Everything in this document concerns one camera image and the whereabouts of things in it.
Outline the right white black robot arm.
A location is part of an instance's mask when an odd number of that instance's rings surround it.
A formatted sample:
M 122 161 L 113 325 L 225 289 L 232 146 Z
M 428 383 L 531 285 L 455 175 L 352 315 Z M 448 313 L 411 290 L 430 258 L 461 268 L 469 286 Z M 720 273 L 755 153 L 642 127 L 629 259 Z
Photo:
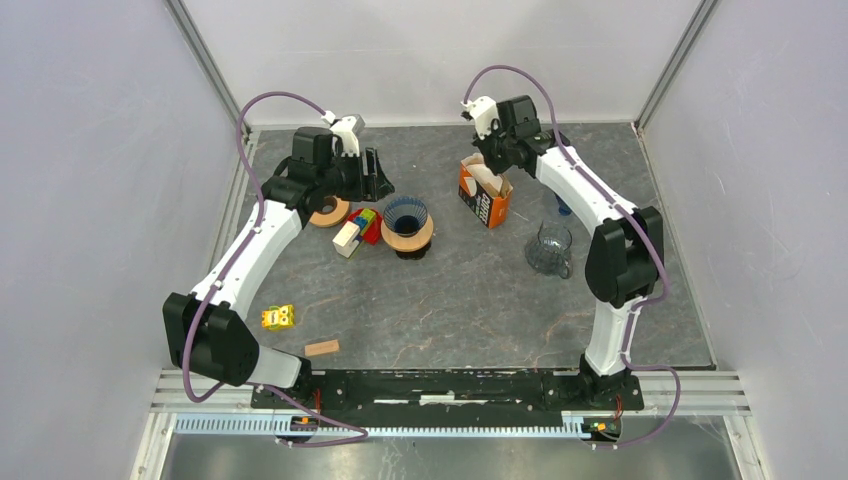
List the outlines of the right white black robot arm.
M 558 127 L 542 127 L 529 96 L 481 96 L 462 106 L 486 167 L 494 174 L 512 167 L 527 172 L 561 198 L 590 235 L 585 279 L 596 307 L 574 395 L 602 408 L 627 389 L 634 327 L 656 282 L 666 276 L 662 214 L 611 189 Z

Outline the dark brown dripper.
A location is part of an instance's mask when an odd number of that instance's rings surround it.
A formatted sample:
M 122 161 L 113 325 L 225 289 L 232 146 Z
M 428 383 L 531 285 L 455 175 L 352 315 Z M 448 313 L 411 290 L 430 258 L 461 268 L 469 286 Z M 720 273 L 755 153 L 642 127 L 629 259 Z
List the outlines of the dark brown dripper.
M 432 246 L 431 242 L 423 245 L 421 248 L 414 251 L 400 251 L 396 250 L 395 255 L 402 260 L 421 260 L 423 259 Z

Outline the orange coffee filter box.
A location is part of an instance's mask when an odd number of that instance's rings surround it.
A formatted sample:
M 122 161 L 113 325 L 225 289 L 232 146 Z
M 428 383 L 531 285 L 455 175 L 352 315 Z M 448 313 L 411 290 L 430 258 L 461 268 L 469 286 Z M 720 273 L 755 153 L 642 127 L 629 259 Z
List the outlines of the orange coffee filter box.
M 474 153 L 460 162 L 458 185 L 459 197 L 487 228 L 504 223 L 513 186 L 505 175 L 495 175 L 485 165 L 482 154 Z

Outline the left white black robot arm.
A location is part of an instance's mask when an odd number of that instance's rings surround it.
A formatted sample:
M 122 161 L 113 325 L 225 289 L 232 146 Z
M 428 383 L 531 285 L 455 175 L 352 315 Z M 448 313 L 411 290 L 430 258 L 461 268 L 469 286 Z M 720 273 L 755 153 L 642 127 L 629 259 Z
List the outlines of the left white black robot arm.
M 300 127 L 292 153 L 261 186 L 247 224 L 190 293 L 172 293 L 163 318 L 172 363 L 232 386 L 270 384 L 290 407 L 314 394 L 305 359 L 261 346 L 245 324 L 271 266 L 329 199 L 376 202 L 393 193 L 373 148 L 360 149 L 356 116 Z

